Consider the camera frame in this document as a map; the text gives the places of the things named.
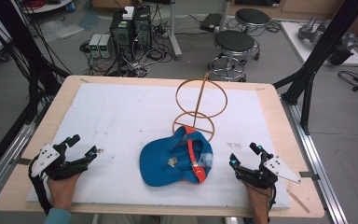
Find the cap brim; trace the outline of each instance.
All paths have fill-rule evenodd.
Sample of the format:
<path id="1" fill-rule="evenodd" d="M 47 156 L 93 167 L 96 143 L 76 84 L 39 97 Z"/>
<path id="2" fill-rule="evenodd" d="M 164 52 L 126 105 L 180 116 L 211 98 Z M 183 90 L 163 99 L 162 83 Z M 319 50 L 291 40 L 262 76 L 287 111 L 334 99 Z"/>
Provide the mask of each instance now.
<path id="1" fill-rule="evenodd" d="M 183 179 L 182 175 L 170 175 L 161 164 L 166 160 L 163 153 L 166 152 L 167 143 L 171 138 L 161 138 L 148 143 L 141 152 L 139 165 L 141 176 L 145 183 L 152 187 L 160 187 Z"/>

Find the white board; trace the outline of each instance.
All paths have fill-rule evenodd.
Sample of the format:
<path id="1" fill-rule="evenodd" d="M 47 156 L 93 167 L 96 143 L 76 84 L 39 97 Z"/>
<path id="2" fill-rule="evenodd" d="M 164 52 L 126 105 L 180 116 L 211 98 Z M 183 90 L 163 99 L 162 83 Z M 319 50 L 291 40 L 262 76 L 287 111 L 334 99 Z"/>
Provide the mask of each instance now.
<path id="1" fill-rule="evenodd" d="M 227 108 L 212 118 L 216 128 L 211 141 L 213 167 L 202 184 L 179 181 L 156 188 L 143 181 L 139 170 L 142 148 L 153 140 L 171 136 L 172 123 L 182 113 L 175 102 L 176 89 L 81 85 L 52 144 L 80 135 L 81 140 L 67 149 L 68 161 L 81 158 L 94 145 L 103 152 L 78 180 L 74 202 L 249 208 L 245 186 L 236 179 L 228 162 L 234 153 L 243 166 L 258 169 L 260 159 L 249 148 L 251 142 L 274 152 L 255 91 L 226 90 Z M 199 92 L 199 88 L 183 87 L 178 99 L 183 107 L 194 110 Z M 200 112 L 215 113 L 224 103 L 220 90 L 205 89 Z M 198 126 L 207 126 L 204 121 L 198 119 Z M 277 192 L 274 208 L 289 208 L 281 180 Z M 37 201 L 33 190 L 28 201 Z"/>
<path id="2" fill-rule="evenodd" d="M 304 63 L 310 56 L 310 53 L 313 51 L 313 48 L 315 47 L 315 45 L 311 44 L 308 39 L 298 38 L 298 29 L 301 28 L 304 24 L 298 24 L 295 22 L 287 22 L 287 21 L 283 21 L 281 22 L 281 24 L 284 33 L 290 39 L 290 42 L 293 48 L 296 50 L 297 55 Z M 351 50 L 351 53 L 353 53 L 353 55 L 350 58 L 348 58 L 343 64 L 340 65 L 358 66 L 358 53 L 354 49 Z M 324 65 L 332 65 L 332 64 L 329 62 L 324 62 Z"/>

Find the copper wire frame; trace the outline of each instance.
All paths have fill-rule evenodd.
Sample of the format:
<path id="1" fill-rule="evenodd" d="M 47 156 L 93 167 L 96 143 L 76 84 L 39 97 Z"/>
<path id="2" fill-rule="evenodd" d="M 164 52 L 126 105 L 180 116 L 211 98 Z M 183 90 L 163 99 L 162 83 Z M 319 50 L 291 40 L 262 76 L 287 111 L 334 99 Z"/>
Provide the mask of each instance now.
<path id="1" fill-rule="evenodd" d="M 209 73 L 206 73 L 205 74 L 205 77 L 204 79 L 201 79 L 201 78 L 194 78 L 194 79 L 189 79 L 189 80 L 186 80 L 184 81 L 182 84 L 179 85 L 178 89 L 176 90 L 176 94 L 175 94 L 175 99 L 176 99 L 176 103 L 178 104 L 179 108 L 184 112 L 182 114 L 180 114 L 178 117 L 176 117 L 176 119 L 173 121 L 173 124 L 172 124 L 172 131 L 174 132 L 175 131 L 175 124 L 177 125 L 184 125 L 184 126 L 189 126 L 189 125 L 186 125 L 184 123 L 180 123 L 178 122 L 177 120 L 179 120 L 179 118 L 181 118 L 183 115 L 189 115 L 191 117 L 194 118 L 193 120 L 193 125 L 192 125 L 192 128 L 194 128 L 195 130 L 197 131 L 202 131 L 202 132 L 206 132 L 206 133 L 209 133 L 211 135 L 211 137 L 209 138 L 208 141 L 211 141 L 213 136 L 214 136 L 214 131 L 215 131 L 215 128 L 214 128 L 214 124 L 211 120 L 211 118 L 213 117 L 216 117 L 218 115 L 220 115 L 221 113 L 223 113 L 223 111 L 225 111 L 226 107 L 227 107 L 227 102 L 228 102 L 228 98 L 227 98 L 227 94 L 226 92 L 223 90 L 222 87 L 220 87 L 218 84 L 210 81 L 209 79 Z M 179 100 L 178 100 L 178 93 L 179 93 L 179 90 L 186 84 L 186 83 L 189 83 L 189 82 L 192 82 L 192 81 L 202 81 L 202 85 L 201 85 L 201 88 L 200 88 L 200 94 L 199 94 L 199 99 L 197 101 L 197 105 L 196 105 L 196 110 L 195 111 L 185 111 L 182 106 L 180 105 L 179 103 Z M 225 106 L 222 108 L 222 110 L 220 110 L 218 113 L 216 114 L 213 114 L 211 116 L 207 116 L 201 112 L 199 112 L 199 108 L 200 108 L 200 101 L 201 101 L 201 98 L 202 98 L 202 94 L 203 94 L 203 90 L 205 88 L 205 82 L 209 82 L 213 85 L 215 85 L 215 87 L 217 87 L 218 89 L 220 89 L 220 91 L 225 95 L 225 98 L 226 98 L 226 102 L 225 102 Z M 204 129 L 201 129 L 201 128 L 198 128 L 196 127 L 196 119 L 207 119 L 211 125 L 212 125 L 212 130 L 211 131 L 208 131 L 208 130 L 204 130 Z"/>

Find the gray floor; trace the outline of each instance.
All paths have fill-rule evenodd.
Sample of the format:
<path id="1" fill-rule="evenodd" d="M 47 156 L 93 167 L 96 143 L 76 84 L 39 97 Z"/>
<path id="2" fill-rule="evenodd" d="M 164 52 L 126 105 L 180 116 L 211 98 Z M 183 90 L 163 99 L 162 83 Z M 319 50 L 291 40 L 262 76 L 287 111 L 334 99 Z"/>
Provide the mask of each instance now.
<path id="1" fill-rule="evenodd" d="M 65 18 L 65 25 L 78 24 L 85 13 L 85 9 L 82 8 L 74 13 L 55 10 L 39 15 L 39 19 L 53 21 Z M 177 33 L 201 32 L 198 29 L 199 25 L 190 20 L 190 17 L 178 18 L 177 27 L 186 22 L 186 27 L 193 29 Z M 92 34 L 108 32 L 109 26 L 110 20 L 99 20 L 95 27 L 68 39 L 56 39 L 48 43 L 72 73 L 82 74 L 88 67 L 84 54 L 78 49 L 80 44 L 89 40 Z M 213 34 L 178 35 L 177 39 L 183 57 L 178 61 L 152 65 L 147 77 L 203 77 L 207 71 L 206 64 L 219 53 L 213 45 Z M 261 43 L 261 57 L 258 61 L 248 60 L 248 82 L 272 84 L 288 77 L 301 67 L 302 62 L 282 31 L 277 34 L 264 32 L 256 39 Z M 42 47 L 39 39 L 35 41 Z M 315 78 L 310 109 L 310 133 L 347 220 L 349 223 L 358 223 L 358 92 L 352 91 L 349 84 L 337 77 L 337 72 L 341 70 L 358 74 L 358 67 L 323 66 Z M 287 87 L 282 87 L 278 89 L 278 93 L 284 93 L 286 89 Z M 16 65 L 12 61 L 0 62 L 0 141 L 26 106 L 27 96 L 28 83 Z M 43 218 L 42 213 L 0 212 L 0 223 L 42 223 Z M 91 220 L 91 215 L 75 214 L 71 223 L 91 223 Z M 200 223 L 223 223 L 223 219 L 201 217 Z M 318 219 L 274 217 L 270 223 L 331 222 L 328 215 L 325 215 Z"/>

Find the sleeve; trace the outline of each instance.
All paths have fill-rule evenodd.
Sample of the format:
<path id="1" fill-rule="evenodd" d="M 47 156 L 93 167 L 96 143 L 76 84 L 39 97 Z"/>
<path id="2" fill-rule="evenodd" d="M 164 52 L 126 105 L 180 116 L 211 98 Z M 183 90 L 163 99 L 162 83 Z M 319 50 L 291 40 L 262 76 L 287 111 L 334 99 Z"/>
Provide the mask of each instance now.
<path id="1" fill-rule="evenodd" d="M 71 213 L 68 211 L 51 208 L 48 211 L 48 216 L 45 219 L 44 224 L 68 224 L 71 220 Z"/>

